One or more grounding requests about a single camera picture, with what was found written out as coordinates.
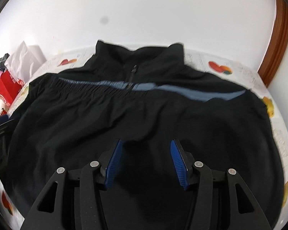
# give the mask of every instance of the zipper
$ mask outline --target zipper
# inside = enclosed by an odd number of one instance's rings
[[[132,87],[132,85],[133,85],[132,80],[133,80],[134,74],[136,72],[137,72],[137,65],[135,65],[131,71],[131,75],[130,75],[129,80],[128,80],[129,84],[126,86],[127,90],[129,90]]]

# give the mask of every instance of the red bag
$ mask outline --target red bag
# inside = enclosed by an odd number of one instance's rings
[[[0,77],[0,98],[10,107],[22,86],[14,80],[12,75],[6,70]]]

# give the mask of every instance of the ridged blue pad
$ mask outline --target ridged blue pad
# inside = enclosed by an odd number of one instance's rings
[[[121,160],[122,150],[123,150],[123,143],[122,140],[119,140],[115,147],[113,155],[110,159],[109,165],[106,168],[106,180],[105,180],[106,189],[110,188],[113,184],[115,175],[117,173],[119,161]]]
[[[172,155],[172,159],[174,162],[174,166],[176,169],[179,183],[181,186],[183,186],[184,190],[187,190],[189,187],[189,183],[187,179],[187,168],[181,158],[178,147],[174,140],[171,142],[171,155]]]

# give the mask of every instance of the blue stripe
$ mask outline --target blue stripe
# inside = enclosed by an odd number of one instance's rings
[[[99,82],[89,82],[89,81],[76,81],[65,78],[60,78],[61,80],[68,82],[70,84],[91,84],[91,85],[107,85],[116,89],[124,90],[129,85],[129,83],[123,81],[108,81],[103,80]],[[197,90],[192,90],[189,88],[184,88],[175,85],[160,85],[157,86],[155,83],[140,83],[135,84],[132,88],[133,91],[151,91],[151,90],[162,90],[167,92],[174,92],[180,94],[188,99],[206,102],[213,98],[220,98],[224,100],[234,99],[245,93],[245,90],[233,92],[233,93],[213,93],[213,92],[202,92]]]

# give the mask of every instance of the metal screw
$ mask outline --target metal screw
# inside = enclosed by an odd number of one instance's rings
[[[99,165],[99,162],[93,161],[90,163],[91,167],[97,167]]]
[[[60,167],[60,168],[58,168],[58,169],[56,170],[56,172],[57,172],[58,174],[62,174],[64,171],[65,171],[65,169],[64,169],[63,167]]]
[[[235,174],[237,174],[237,171],[234,170],[234,169],[229,169],[228,173],[231,174],[231,175],[235,175]]]
[[[198,167],[198,168],[201,168],[201,167],[203,167],[204,164],[202,162],[200,162],[200,161],[197,161],[197,162],[194,163],[194,165],[196,167]]]

